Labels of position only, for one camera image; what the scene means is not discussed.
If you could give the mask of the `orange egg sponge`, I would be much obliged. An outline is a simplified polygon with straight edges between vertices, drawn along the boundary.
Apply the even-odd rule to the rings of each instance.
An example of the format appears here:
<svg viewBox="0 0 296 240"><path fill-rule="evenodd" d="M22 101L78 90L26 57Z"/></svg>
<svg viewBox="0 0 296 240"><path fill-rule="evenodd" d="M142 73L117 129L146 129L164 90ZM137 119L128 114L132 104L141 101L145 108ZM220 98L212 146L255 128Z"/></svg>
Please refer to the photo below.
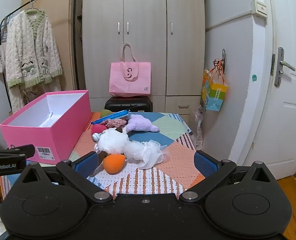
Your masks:
<svg viewBox="0 0 296 240"><path fill-rule="evenodd" d="M105 157L103 167L107 173L116 174L123 168L125 160L123 154L111 154Z"/></svg>

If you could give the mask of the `red fluffy pompom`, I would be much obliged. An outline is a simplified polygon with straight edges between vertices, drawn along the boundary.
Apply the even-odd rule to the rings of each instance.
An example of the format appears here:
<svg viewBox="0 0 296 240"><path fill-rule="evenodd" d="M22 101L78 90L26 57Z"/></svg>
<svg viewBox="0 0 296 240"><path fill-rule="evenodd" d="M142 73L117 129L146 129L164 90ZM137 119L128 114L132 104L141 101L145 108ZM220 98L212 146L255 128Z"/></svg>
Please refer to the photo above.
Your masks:
<svg viewBox="0 0 296 240"><path fill-rule="evenodd" d="M91 135L93 135L94 133L102 133L103 131L105 131L107 129L107 127L105 125L102 124L94 124L91 127Z"/></svg>

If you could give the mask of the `white plush cat toy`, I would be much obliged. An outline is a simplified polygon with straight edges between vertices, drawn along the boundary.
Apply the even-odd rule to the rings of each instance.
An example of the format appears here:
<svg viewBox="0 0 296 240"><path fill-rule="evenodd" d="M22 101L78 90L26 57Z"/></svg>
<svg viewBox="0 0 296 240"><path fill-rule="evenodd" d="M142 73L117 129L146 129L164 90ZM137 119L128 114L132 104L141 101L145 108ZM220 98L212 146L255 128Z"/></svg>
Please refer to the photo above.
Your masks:
<svg viewBox="0 0 296 240"><path fill-rule="evenodd" d="M94 150L97 153L123 154L125 146L129 142L128 134L122 128L109 128L102 133L94 133Z"/></svg>

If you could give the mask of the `white mesh bath pouf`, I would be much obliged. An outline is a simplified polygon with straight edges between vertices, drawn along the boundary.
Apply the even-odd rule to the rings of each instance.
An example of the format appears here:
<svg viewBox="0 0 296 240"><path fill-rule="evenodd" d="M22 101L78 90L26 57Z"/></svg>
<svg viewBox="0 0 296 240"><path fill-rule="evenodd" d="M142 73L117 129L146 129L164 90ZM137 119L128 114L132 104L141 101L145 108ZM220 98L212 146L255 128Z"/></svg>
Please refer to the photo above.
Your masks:
<svg viewBox="0 0 296 240"><path fill-rule="evenodd" d="M137 164L141 170L147 170L167 160L169 151L166 146L162 146L154 140L146 142L129 141L125 146L124 154L130 163Z"/></svg>

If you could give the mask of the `blue wet wipes pack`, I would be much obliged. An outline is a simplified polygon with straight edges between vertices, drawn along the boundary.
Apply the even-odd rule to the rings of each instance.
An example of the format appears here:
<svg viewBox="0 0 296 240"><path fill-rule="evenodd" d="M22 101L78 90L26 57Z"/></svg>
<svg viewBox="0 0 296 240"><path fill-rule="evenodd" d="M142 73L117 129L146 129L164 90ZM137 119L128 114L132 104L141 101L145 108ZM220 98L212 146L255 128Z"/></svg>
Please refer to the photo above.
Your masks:
<svg viewBox="0 0 296 240"><path fill-rule="evenodd" d="M91 124L92 125L100 124L100 123L102 123L103 121L105 121L107 119L114 120L114 119L123 118L123 117L128 116L128 115L129 115L129 111L128 110L123 110L123 111L112 113L110 115L106 115L106 116L104 116L102 118L99 118L99 119L97 119L95 121L92 121Z"/></svg>

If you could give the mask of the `clear plastic bag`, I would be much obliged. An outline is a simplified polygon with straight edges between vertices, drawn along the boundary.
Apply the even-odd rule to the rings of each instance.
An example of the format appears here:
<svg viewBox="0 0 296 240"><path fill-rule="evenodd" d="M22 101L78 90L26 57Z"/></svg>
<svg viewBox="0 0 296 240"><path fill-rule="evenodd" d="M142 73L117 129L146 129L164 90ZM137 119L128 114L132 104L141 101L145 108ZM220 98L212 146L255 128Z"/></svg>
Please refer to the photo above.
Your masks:
<svg viewBox="0 0 296 240"><path fill-rule="evenodd" d="M191 129L193 132L192 139L197 150L201 150L203 145L203 132L201 124L203 122L203 107L200 105L197 110L192 113Z"/></svg>

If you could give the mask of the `pink cardboard box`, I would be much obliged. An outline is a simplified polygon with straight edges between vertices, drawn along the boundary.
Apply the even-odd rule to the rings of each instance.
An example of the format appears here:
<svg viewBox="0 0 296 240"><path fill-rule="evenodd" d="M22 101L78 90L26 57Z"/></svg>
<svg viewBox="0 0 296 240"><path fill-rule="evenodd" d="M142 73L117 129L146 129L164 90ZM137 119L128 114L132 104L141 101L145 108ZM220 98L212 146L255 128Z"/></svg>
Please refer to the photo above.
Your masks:
<svg viewBox="0 0 296 240"><path fill-rule="evenodd" d="M56 164L68 159L92 117L87 90L49 92L0 124L8 147L32 144L30 161Z"/></svg>

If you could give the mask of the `pink floral scrunchie cloth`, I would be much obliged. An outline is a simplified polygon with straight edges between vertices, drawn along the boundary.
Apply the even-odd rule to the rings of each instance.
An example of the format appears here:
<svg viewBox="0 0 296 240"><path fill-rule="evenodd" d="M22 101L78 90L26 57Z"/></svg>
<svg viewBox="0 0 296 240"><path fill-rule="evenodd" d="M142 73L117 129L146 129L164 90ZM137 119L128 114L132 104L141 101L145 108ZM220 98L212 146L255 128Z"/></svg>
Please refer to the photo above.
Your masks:
<svg viewBox="0 0 296 240"><path fill-rule="evenodd" d="M107 128L119 128L121 126L127 125L126 118L117 118L117 119L106 119L100 123L100 125L104 125Z"/></svg>

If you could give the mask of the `patchwork table cloth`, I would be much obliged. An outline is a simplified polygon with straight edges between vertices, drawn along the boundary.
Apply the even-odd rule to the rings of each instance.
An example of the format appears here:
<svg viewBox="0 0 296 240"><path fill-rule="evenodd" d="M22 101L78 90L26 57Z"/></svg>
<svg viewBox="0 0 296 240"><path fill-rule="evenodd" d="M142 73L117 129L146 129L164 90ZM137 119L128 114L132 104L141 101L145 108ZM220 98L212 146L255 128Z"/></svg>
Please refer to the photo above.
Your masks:
<svg viewBox="0 0 296 240"><path fill-rule="evenodd" d="M8 147L32 144L32 161L55 165L94 152L95 163L77 167L94 185L118 194L179 195L204 179L194 164L196 149L177 114L131 113L121 131L93 130L96 114L56 115L45 120L18 112L0 126Z"/></svg>

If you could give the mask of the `purple plush toy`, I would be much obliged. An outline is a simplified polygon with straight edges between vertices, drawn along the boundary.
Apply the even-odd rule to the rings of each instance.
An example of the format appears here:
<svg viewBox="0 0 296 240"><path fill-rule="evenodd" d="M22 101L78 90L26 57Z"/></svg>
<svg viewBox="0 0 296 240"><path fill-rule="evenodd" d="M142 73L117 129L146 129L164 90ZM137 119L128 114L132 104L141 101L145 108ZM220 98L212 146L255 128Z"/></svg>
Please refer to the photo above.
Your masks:
<svg viewBox="0 0 296 240"><path fill-rule="evenodd" d="M126 132L159 132L160 129L152 122L139 114L131 114L126 125Z"/></svg>

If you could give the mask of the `colourful gift bag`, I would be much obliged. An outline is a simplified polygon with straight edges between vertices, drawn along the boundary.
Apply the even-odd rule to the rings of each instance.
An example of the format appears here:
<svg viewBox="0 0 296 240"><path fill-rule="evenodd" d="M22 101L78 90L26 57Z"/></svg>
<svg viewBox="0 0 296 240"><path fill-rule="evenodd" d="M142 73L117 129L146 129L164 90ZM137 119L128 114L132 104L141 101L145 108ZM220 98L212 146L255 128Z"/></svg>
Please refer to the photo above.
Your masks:
<svg viewBox="0 0 296 240"><path fill-rule="evenodd" d="M204 70L201 99L206 110L219 112L222 107L228 90L223 66L223 60L215 59L213 67Z"/></svg>

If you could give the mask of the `black suitcase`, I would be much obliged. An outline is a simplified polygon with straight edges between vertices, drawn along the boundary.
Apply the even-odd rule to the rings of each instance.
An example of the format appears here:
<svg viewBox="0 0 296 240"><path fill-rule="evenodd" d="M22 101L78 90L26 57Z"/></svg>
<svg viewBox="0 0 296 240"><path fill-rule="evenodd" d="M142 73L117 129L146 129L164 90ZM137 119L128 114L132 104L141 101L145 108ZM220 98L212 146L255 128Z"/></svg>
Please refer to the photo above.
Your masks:
<svg viewBox="0 0 296 240"><path fill-rule="evenodd" d="M153 112L153 103L148 96L113 96L105 103L105 109L112 112L128 110L130 112Z"/></svg>

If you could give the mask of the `black clothes rack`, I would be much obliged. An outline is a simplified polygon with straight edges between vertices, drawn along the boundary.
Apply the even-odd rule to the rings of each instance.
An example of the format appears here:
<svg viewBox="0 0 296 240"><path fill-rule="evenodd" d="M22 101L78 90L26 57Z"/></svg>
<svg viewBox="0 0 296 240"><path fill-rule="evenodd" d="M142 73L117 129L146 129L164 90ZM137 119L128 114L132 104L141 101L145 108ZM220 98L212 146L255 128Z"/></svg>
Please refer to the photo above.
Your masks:
<svg viewBox="0 0 296 240"><path fill-rule="evenodd" d="M76 0L42 0L6 25L2 71L13 113L43 93L79 89L75 17Z"/></svg>

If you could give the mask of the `beige wardrobe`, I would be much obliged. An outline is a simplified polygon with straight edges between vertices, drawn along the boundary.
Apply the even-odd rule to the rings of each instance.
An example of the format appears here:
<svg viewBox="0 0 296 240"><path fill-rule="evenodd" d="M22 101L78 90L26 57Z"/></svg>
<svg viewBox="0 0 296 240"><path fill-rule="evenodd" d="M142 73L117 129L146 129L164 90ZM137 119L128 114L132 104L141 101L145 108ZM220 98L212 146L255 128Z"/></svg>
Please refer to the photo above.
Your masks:
<svg viewBox="0 0 296 240"><path fill-rule="evenodd" d="M156 112L188 121L199 106L205 54L204 0L83 0L82 44L91 109L104 108L112 62L125 43L132 58L151 63Z"/></svg>

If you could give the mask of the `light wooden cabinet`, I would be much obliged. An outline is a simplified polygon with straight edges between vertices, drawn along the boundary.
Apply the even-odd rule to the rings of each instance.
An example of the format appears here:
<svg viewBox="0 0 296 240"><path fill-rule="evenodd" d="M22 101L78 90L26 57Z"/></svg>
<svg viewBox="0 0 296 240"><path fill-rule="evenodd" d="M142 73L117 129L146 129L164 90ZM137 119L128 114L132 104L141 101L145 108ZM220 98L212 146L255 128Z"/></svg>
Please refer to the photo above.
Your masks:
<svg viewBox="0 0 296 240"><path fill-rule="evenodd" d="M36 0L50 19L63 68L62 90L85 89L82 50L82 0Z"/></svg>

